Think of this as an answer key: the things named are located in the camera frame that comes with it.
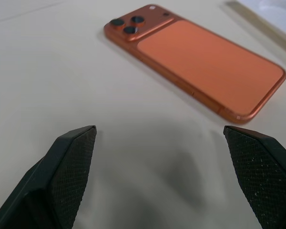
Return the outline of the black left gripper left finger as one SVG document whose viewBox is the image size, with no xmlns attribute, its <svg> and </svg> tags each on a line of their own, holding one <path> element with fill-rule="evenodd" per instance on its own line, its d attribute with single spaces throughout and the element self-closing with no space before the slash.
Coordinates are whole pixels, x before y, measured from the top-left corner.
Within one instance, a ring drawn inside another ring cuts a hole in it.
<svg viewBox="0 0 286 229">
<path fill-rule="evenodd" d="M 0 208 L 0 229 L 71 229 L 88 182 L 96 126 L 59 136 Z"/>
</svg>

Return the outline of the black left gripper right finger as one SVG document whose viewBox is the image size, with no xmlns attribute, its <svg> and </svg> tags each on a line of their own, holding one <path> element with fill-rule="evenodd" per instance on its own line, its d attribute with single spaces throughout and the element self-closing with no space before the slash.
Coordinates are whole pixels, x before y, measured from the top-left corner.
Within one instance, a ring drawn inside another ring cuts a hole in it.
<svg viewBox="0 0 286 229">
<path fill-rule="evenodd" d="M 273 137 L 226 125 L 239 186 L 264 229 L 286 229 L 286 149 Z"/>
</svg>

